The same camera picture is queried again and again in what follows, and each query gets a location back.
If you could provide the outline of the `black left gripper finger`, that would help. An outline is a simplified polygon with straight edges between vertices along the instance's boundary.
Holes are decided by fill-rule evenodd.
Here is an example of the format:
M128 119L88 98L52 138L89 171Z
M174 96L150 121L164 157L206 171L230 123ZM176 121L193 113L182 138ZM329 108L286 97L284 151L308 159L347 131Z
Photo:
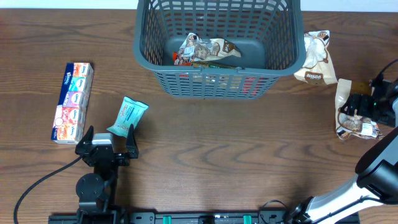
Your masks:
M94 136L94 127L90 126L86 132L86 134L82 137L81 141L79 142L79 148L84 149L91 145Z
M137 143L134 137L134 125L131 124L126 137L126 149L129 155L137 155Z

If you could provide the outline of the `beige snack bag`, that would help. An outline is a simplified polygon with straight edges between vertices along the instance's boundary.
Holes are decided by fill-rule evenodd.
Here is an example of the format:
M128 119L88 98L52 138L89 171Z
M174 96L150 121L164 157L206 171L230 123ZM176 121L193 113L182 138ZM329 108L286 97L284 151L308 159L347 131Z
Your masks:
M369 83L366 82L354 82L343 78L338 80L335 94L335 131L337 136L342 140L348 139L350 136L362 139L382 139L384 135L371 118L359 115L357 109L354 109L354 115L347 115L340 111L349 96L354 93L370 96L372 90Z

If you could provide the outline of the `white brown snack bag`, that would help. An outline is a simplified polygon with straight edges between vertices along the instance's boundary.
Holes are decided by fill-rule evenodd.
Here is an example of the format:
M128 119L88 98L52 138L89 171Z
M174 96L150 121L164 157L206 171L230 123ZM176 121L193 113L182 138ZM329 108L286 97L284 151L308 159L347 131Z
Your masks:
M190 65L195 62L209 62L226 57L241 57L238 48L225 39L202 39L189 33L177 52L173 53L174 65Z

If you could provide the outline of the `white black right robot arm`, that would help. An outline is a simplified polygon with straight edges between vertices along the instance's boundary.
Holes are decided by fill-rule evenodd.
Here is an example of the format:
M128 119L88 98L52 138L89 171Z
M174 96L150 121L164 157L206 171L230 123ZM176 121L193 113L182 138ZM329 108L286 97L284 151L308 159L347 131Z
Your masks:
M376 138L379 123L393 130L360 158L352 179L325 195L306 199L285 216L286 223L337 223L365 208L397 204L397 82L339 79L335 108L341 139Z

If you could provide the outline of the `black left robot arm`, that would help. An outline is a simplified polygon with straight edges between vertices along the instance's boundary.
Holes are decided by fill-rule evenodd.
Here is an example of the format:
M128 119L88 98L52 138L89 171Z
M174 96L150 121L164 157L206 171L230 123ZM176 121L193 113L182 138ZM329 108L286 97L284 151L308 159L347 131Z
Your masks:
M76 145L75 154L93 168L76 183L79 198L78 223L129 223L128 212L114 204L118 184L118 169L137 159L139 151L130 125L126 137L126 152L115 152L111 133L94 133L89 127Z

